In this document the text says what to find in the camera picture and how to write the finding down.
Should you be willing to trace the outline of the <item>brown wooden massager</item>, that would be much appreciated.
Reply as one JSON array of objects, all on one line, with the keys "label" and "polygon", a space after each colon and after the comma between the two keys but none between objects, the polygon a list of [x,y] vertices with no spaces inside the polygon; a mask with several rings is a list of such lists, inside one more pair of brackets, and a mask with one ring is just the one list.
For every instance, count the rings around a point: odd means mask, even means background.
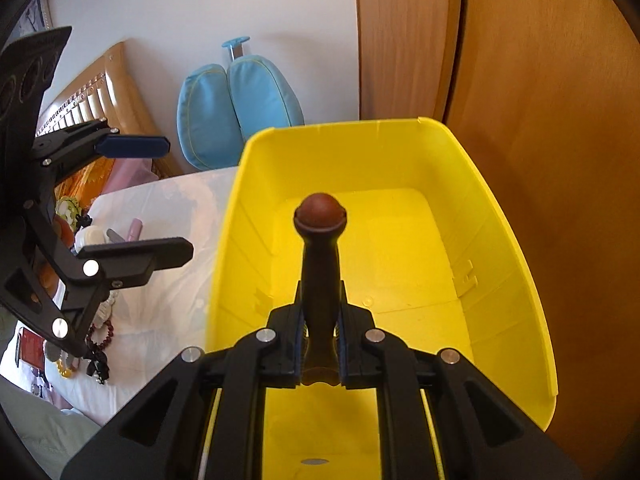
[{"label": "brown wooden massager", "polygon": [[294,226],[304,242],[299,304],[307,327],[302,384],[341,382],[334,330],[342,301],[337,241],[347,224],[346,209],[328,193],[314,193],[294,212]]}]

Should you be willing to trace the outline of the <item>white cream jar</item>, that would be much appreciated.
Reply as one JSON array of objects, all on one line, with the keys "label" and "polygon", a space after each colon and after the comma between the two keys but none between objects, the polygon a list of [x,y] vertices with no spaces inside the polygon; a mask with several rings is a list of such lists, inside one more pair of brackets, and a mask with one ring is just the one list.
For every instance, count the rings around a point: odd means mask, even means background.
[{"label": "white cream jar", "polygon": [[104,229],[99,226],[86,226],[76,233],[74,249],[79,254],[87,246],[104,245],[106,242]]}]

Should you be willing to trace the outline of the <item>black bow pearl hairpiece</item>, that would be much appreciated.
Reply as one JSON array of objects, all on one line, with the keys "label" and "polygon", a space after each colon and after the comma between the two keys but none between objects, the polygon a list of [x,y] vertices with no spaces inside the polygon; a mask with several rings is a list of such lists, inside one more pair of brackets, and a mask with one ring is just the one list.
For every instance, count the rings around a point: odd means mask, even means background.
[{"label": "black bow pearl hairpiece", "polygon": [[100,385],[105,385],[110,379],[110,367],[106,354],[100,348],[95,348],[90,351],[88,360],[87,375],[93,377]]}]

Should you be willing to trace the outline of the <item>pink bed sheet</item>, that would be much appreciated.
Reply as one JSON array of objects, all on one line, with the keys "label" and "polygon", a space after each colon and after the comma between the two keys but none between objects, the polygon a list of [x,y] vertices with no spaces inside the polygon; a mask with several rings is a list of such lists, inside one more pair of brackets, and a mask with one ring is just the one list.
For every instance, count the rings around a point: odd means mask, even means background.
[{"label": "pink bed sheet", "polygon": [[152,160],[121,158],[114,162],[110,176],[102,188],[102,195],[155,182],[160,177],[152,170]]}]

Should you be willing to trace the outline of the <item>silver cosmetic tube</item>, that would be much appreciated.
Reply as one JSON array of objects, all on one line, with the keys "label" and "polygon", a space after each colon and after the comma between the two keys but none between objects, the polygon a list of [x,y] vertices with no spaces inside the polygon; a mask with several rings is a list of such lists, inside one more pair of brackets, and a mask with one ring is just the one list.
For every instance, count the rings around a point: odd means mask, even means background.
[{"label": "silver cosmetic tube", "polygon": [[122,237],[121,235],[119,235],[116,231],[114,231],[113,229],[107,229],[105,231],[105,234],[107,236],[107,238],[112,242],[112,243],[116,243],[116,244],[120,244],[120,243],[126,243],[126,238]]}]

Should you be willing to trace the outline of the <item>purple lipstick tube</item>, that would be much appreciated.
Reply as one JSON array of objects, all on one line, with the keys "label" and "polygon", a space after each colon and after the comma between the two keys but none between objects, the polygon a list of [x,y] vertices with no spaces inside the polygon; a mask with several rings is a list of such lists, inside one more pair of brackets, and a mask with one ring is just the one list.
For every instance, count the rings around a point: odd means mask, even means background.
[{"label": "purple lipstick tube", "polygon": [[126,241],[136,242],[137,240],[140,240],[142,229],[143,222],[138,218],[133,218],[129,226]]}]

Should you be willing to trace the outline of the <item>orange pillow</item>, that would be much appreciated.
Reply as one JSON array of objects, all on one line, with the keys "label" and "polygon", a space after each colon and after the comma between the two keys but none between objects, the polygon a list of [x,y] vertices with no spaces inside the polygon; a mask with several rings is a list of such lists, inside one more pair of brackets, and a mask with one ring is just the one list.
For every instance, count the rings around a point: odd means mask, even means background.
[{"label": "orange pillow", "polygon": [[59,184],[54,194],[56,198],[63,196],[76,197],[80,202],[87,203],[99,196],[111,175],[114,159],[101,157],[88,166],[76,171]]}]

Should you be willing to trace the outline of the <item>wooden bed headboard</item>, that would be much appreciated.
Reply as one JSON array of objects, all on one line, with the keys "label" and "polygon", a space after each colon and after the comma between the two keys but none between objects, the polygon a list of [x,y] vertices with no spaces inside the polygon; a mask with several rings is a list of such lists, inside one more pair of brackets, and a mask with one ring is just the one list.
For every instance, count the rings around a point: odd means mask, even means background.
[{"label": "wooden bed headboard", "polygon": [[160,135],[129,73],[125,41],[109,47],[40,113],[36,136],[93,119],[106,119],[121,133]]}]

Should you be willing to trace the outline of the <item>red box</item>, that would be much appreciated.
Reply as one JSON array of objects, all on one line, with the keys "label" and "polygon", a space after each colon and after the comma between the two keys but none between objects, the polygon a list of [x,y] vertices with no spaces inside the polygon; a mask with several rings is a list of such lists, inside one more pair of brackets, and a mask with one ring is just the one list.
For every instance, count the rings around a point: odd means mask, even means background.
[{"label": "red box", "polygon": [[42,372],[44,370],[44,339],[26,327],[21,327],[17,333],[15,362],[29,365]]}]

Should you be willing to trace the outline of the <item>green cabbage plush toy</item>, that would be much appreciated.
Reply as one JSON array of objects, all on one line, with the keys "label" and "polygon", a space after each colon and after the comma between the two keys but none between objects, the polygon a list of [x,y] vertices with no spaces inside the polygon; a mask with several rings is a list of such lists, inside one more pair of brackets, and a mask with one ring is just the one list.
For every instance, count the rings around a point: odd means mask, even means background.
[{"label": "green cabbage plush toy", "polygon": [[92,218],[80,206],[76,197],[60,197],[55,204],[55,213],[68,224],[73,232],[92,225]]}]

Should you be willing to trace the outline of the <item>blue chair backrest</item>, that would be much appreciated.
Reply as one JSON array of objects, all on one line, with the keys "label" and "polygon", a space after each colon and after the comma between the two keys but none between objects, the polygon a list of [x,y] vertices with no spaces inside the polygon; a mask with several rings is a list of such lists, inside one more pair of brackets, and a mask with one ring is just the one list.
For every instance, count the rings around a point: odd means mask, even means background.
[{"label": "blue chair backrest", "polygon": [[225,41],[227,66],[190,73],[178,96],[176,129],[183,157],[198,170],[233,167],[255,133],[305,123],[299,100],[282,72],[262,55],[247,54],[249,36]]}]

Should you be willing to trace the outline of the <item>framed wall picture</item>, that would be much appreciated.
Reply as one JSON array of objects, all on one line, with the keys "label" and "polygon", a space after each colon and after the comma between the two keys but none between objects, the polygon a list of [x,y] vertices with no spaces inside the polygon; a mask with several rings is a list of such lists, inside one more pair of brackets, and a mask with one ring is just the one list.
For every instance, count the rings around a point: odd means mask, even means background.
[{"label": "framed wall picture", "polygon": [[20,36],[43,32],[53,27],[48,0],[32,0],[17,24]]}]

